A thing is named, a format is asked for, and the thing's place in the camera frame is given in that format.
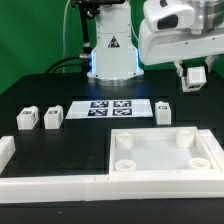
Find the black square marking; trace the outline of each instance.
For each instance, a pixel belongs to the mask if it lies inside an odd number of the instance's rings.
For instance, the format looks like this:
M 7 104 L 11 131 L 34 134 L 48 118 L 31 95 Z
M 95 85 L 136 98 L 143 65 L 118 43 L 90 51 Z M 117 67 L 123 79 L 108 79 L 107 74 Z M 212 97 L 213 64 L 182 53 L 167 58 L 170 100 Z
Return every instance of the black square marking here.
M 88 117 L 102 117 L 107 116 L 107 109 L 89 110 Z
M 113 116 L 130 116 L 132 115 L 132 109 L 113 109 Z
M 167 110 L 167 106 L 159 106 L 160 110 Z
M 94 101 L 91 103 L 91 108 L 105 108 L 109 106 L 109 101 Z
M 27 110 L 25 110 L 25 111 L 23 111 L 22 114 L 32 114 L 32 113 L 33 113 L 32 111 L 27 111 Z
M 57 113 L 58 113 L 57 110 L 51 110 L 51 111 L 48 112 L 48 114 L 57 114 Z
M 114 107 L 131 107 L 131 100 L 114 101 Z

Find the white cylinder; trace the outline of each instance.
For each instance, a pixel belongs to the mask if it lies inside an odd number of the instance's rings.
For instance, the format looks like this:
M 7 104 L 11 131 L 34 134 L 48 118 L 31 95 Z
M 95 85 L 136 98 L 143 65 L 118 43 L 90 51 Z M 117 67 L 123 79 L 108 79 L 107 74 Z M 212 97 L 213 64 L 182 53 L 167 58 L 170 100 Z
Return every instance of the white cylinder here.
M 176 134 L 176 145 L 189 149 L 194 146 L 194 131 L 190 129 L 179 130 Z
M 194 170 L 209 170 L 211 162 L 203 158 L 193 158 L 189 161 L 189 168 Z
M 136 170 L 136 163 L 132 160 L 119 160 L 115 163 L 116 171 L 134 171 Z
M 116 147 L 121 150 L 133 148 L 134 140 L 131 132 L 120 132 L 116 134 Z

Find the warning label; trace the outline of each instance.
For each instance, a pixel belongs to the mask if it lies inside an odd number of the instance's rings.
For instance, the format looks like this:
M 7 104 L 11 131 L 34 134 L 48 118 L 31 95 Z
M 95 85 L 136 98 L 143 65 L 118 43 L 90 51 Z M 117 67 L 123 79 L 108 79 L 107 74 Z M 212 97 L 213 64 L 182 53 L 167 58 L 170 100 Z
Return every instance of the warning label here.
M 120 45 L 119 45 L 119 43 L 118 43 L 116 37 L 113 37 L 113 38 L 112 38 L 112 40 L 111 40 L 111 42 L 110 42 L 110 44 L 109 44 L 108 47 L 109 47 L 109 48 L 120 47 Z

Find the white mounting bracket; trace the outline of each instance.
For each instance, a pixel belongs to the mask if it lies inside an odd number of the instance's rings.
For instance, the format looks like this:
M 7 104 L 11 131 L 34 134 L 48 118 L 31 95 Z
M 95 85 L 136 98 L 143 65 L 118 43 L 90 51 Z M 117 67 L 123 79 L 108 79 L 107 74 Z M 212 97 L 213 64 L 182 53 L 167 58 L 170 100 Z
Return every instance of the white mounting bracket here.
M 205 59 L 205 63 L 208 66 L 208 72 L 211 72 L 212 66 L 216 63 L 218 58 L 219 58 L 218 55 L 210 55 Z

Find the cable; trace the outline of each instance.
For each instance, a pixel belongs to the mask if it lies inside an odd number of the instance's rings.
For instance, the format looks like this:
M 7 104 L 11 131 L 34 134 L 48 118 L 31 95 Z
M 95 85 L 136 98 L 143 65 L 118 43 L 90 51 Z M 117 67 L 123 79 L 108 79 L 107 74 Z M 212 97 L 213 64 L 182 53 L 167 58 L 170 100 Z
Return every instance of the cable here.
M 64 67 L 73 67 L 73 66 L 79 66 L 79 64 L 68 64 L 68 65 L 60 65 L 57 66 L 55 69 L 52 70 L 51 73 L 55 73 L 58 69 L 64 68 Z
M 63 21 L 63 58 L 66 57 L 66 29 L 67 29 L 67 17 L 68 17 L 68 8 L 70 5 L 70 1 L 68 0 L 65 6 L 64 11 L 64 21 Z
M 52 69 L 54 69 L 55 67 L 57 67 L 58 65 L 60 65 L 60 64 L 62 64 L 62 63 L 64 63 L 64 62 L 66 62 L 66 61 L 72 61 L 72 60 L 77 60 L 77 59 L 79 59 L 79 56 L 72 56 L 72 57 L 64 58 L 64 59 L 62 59 L 62 60 L 60 60 L 60 61 L 57 61 L 57 62 L 55 62 L 53 65 L 51 65 L 51 66 L 46 70 L 45 74 L 50 73 L 50 71 L 51 71 Z
M 132 23 L 132 20 L 131 20 L 131 30 L 132 30 L 132 34 L 133 36 L 135 37 L 136 41 L 138 42 L 138 36 L 136 35 L 135 33 L 135 30 L 134 30 L 134 27 L 133 27 L 133 23 Z

